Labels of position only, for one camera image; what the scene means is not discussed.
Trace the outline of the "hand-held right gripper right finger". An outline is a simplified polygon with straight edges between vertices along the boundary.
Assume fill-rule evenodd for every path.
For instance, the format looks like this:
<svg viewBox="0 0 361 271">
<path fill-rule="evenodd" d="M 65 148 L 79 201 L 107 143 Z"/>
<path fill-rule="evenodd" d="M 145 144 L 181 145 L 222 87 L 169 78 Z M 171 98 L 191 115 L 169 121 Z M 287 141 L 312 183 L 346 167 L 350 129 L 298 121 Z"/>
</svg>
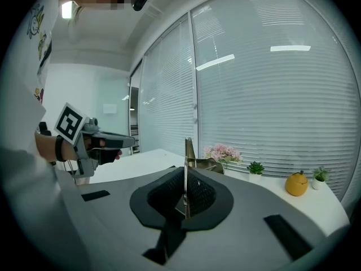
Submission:
<svg viewBox="0 0 361 271">
<path fill-rule="evenodd" d="M 172 271 L 273 271 L 291 262 L 264 219 L 281 215 L 312 247 L 325 234 L 305 214 L 270 190 L 237 178 L 201 170 L 225 185 L 232 211 L 216 228 L 189 232 L 169 260 Z"/>
</svg>

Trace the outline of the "small green succulent plant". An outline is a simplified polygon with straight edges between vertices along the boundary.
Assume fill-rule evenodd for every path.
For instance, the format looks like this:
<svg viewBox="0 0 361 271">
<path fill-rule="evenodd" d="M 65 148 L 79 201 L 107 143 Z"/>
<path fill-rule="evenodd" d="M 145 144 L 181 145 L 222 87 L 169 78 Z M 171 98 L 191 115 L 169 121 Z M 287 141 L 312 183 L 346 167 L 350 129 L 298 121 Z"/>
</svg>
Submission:
<svg viewBox="0 0 361 271">
<path fill-rule="evenodd" d="M 260 162 L 254 161 L 247 166 L 247 170 L 249 171 L 249 181 L 256 183 L 261 179 L 264 167 Z"/>
</svg>

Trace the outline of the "white window blinds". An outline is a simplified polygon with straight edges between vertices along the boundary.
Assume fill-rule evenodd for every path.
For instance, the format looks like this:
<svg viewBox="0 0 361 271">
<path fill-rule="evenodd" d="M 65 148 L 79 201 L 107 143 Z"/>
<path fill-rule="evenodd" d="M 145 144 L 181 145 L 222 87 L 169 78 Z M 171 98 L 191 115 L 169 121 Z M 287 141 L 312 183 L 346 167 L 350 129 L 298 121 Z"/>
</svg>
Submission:
<svg viewBox="0 0 361 271">
<path fill-rule="evenodd" d="M 313 176 L 342 199 L 360 151 L 358 48 L 331 0 L 208 0 L 191 13 L 200 148 L 238 150 L 246 172 Z"/>
<path fill-rule="evenodd" d="M 172 25 L 145 53 L 140 78 L 141 151 L 184 154 L 194 135 L 193 77 L 187 17 Z"/>
</svg>

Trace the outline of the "ceiling light panel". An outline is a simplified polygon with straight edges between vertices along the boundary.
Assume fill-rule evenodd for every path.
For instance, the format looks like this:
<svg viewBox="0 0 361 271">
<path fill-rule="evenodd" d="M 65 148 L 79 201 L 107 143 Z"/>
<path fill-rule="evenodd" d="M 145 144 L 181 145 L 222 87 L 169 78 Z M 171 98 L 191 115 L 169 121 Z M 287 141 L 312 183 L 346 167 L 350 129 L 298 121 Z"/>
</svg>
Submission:
<svg viewBox="0 0 361 271">
<path fill-rule="evenodd" d="M 73 1 L 61 5 L 61 16 L 63 19 L 72 19 L 76 10 L 76 4 Z"/>
</svg>

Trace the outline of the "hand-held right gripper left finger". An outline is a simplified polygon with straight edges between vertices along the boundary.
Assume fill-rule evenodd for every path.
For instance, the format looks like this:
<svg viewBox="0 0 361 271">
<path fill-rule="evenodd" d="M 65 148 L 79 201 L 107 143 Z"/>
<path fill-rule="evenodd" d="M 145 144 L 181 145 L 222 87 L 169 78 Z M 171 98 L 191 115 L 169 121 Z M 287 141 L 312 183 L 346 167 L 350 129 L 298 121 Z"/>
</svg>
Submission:
<svg viewBox="0 0 361 271">
<path fill-rule="evenodd" d="M 86 271 L 186 271 L 172 256 L 165 265 L 143 257 L 160 231 L 143 226 L 130 209 L 130 196 L 171 169 L 125 180 L 76 186 L 71 176 L 56 173 L 67 211 L 87 254 Z"/>
</svg>

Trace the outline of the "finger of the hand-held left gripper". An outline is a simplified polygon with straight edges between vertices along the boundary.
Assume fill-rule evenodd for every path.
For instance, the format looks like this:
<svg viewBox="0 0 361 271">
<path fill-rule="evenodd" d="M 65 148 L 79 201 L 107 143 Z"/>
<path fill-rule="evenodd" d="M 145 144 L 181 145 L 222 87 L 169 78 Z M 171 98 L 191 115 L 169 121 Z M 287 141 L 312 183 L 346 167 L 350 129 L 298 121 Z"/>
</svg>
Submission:
<svg viewBox="0 0 361 271">
<path fill-rule="evenodd" d="M 104 147 L 109 149 L 123 149 L 135 145 L 135 138 L 128 135 L 99 131 L 97 137 L 103 140 Z"/>
</svg>

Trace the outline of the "person's left forearm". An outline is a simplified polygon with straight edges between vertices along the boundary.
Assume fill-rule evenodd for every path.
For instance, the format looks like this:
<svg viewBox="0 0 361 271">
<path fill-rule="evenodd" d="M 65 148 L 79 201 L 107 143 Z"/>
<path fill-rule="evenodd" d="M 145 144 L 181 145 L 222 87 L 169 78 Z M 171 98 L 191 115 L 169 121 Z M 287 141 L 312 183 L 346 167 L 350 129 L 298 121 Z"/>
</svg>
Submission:
<svg viewBox="0 0 361 271">
<path fill-rule="evenodd" d="M 46 159 L 48 162 L 56 162 L 57 161 L 55 155 L 56 137 L 39 134 L 37 132 L 35 132 L 34 136 L 39 155 L 42 158 Z M 73 146 L 66 140 L 64 140 L 63 143 L 63 157 L 66 160 L 73 160 L 73 161 L 77 160 Z"/>
</svg>

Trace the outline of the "person's cartoon printed shirt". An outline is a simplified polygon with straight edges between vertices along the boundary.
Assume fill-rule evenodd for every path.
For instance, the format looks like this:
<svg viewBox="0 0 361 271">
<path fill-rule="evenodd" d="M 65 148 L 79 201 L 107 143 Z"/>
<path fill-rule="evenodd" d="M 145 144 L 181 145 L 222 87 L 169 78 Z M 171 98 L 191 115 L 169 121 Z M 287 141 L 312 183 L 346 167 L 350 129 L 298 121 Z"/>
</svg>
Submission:
<svg viewBox="0 0 361 271">
<path fill-rule="evenodd" d="M 0 65 L 0 189 L 19 228 L 8 239 L 16 270 L 86 271 L 87 254 L 72 224 L 56 172 L 36 147 L 59 0 L 35 0 Z"/>
</svg>

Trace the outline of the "yellow round toy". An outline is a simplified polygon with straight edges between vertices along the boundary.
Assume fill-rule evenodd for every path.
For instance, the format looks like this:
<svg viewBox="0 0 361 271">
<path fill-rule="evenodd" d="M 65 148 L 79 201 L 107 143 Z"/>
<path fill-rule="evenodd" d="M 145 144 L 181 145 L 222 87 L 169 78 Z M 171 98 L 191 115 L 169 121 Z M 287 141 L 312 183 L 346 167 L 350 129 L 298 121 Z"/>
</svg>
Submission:
<svg viewBox="0 0 361 271">
<path fill-rule="evenodd" d="M 303 170 L 291 174 L 285 183 L 285 190 L 293 196 L 303 195 L 308 188 L 308 179 Z"/>
</svg>

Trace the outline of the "person's left hand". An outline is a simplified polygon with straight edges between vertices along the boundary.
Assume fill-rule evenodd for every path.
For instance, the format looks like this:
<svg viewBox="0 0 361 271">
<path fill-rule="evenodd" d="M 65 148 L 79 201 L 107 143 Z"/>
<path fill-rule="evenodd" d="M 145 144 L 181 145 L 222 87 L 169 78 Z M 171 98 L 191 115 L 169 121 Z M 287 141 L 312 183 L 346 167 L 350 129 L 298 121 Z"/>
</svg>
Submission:
<svg viewBox="0 0 361 271">
<path fill-rule="evenodd" d="M 122 155 L 121 150 L 106 150 L 105 140 L 101 138 L 85 137 L 84 144 L 88 156 L 98 162 L 99 165 L 112 163 Z"/>
</svg>

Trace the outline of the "black wristband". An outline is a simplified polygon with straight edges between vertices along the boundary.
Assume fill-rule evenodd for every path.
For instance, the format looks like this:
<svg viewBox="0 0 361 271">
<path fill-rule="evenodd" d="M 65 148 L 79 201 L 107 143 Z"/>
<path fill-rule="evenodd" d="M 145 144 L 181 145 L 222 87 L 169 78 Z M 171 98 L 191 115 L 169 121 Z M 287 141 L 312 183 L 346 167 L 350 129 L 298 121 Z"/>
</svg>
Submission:
<svg viewBox="0 0 361 271">
<path fill-rule="evenodd" d="M 63 143 L 64 143 L 64 138 L 60 135 L 58 135 L 56 137 L 56 141 L 55 141 L 55 155 L 56 155 L 56 159 L 59 162 L 66 162 L 67 160 L 63 157 Z"/>
</svg>

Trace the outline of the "small plant in white pot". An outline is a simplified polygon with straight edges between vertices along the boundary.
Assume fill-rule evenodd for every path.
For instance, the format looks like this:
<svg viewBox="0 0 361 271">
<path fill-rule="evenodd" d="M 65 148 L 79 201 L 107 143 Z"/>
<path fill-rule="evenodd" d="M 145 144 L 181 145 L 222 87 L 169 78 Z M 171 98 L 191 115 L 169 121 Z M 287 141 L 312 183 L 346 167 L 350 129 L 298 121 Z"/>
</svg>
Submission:
<svg viewBox="0 0 361 271">
<path fill-rule="evenodd" d="M 312 178 L 312 188 L 314 190 L 320 190 L 328 179 L 329 171 L 325 169 L 323 166 L 320 166 L 313 170 L 313 178 Z"/>
</svg>

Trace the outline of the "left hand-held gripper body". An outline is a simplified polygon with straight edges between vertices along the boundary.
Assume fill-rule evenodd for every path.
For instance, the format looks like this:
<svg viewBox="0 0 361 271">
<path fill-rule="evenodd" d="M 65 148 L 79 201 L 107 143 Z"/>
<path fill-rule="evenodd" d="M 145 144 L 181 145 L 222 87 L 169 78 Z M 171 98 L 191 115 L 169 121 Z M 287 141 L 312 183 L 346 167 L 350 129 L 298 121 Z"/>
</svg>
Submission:
<svg viewBox="0 0 361 271">
<path fill-rule="evenodd" d="M 66 103 L 56 121 L 55 131 L 70 143 L 76 154 L 78 169 L 73 177 L 92 177 L 98 161 L 92 159 L 87 151 L 84 137 L 91 138 L 99 131 L 98 121 Z"/>
</svg>

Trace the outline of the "pink flower bouquet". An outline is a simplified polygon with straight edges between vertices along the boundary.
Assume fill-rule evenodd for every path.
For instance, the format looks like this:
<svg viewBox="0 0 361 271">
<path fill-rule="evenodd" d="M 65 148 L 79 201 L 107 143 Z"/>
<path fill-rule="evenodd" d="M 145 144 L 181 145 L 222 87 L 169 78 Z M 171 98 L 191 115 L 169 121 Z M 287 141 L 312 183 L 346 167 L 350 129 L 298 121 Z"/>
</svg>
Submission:
<svg viewBox="0 0 361 271">
<path fill-rule="evenodd" d="M 241 164 L 243 162 L 243 157 L 238 150 L 223 144 L 205 147 L 204 158 L 214 159 L 224 167 L 227 167 L 229 163 Z"/>
</svg>

